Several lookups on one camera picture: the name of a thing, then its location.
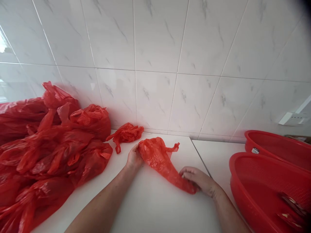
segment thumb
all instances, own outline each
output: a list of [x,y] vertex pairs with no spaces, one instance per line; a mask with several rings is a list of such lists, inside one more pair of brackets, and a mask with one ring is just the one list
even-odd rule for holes
[[184,178],[186,178],[187,180],[193,181],[196,183],[196,175],[189,173],[189,172],[184,172]]

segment person's right hand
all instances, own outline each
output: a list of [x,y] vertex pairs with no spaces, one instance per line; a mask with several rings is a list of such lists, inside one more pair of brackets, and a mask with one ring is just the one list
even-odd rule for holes
[[207,174],[194,167],[184,167],[179,174],[194,182],[203,193],[211,198],[221,190],[221,187]]

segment finger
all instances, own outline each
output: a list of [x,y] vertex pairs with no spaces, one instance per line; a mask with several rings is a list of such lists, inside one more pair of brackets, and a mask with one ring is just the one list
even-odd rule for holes
[[180,175],[183,175],[185,172],[194,173],[195,168],[194,167],[183,167],[181,171],[179,172]]

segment red plastic basket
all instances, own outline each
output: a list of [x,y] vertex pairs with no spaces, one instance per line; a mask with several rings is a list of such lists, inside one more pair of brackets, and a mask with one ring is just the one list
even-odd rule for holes
[[267,155],[311,172],[311,145],[258,130],[246,131],[245,137],[246,152]]
[[234,199],[256,233],[295,231],[277,213],[294,214],[278,196],[284,192],[311,211],[311,174],[267,156],[240,152],[229,162]]

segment electrical outlet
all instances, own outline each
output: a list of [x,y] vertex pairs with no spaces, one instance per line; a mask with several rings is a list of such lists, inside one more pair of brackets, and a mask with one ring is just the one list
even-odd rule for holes
[[311,116],[307,114],[287,112],[279,121],[279,124],[285,126],[301,126],[310,120],[310,118]]

